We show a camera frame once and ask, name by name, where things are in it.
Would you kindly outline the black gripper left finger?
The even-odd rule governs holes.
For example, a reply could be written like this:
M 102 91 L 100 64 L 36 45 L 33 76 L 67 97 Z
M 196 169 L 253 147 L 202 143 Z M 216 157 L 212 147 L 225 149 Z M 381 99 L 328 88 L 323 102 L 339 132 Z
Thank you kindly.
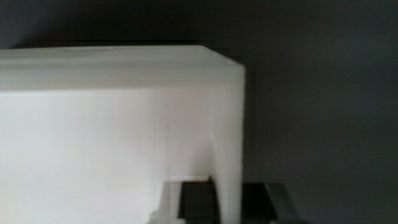
M 220 224 L 212 179 L 166 181 L 147 224 Z

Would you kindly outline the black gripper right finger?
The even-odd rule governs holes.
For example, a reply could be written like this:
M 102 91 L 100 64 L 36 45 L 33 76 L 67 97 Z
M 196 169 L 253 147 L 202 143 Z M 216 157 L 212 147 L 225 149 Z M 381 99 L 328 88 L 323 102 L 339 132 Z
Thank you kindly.
M 287 189 L 280 183 L 243 184 L 241 224 L 308 224 L 299 218 Z

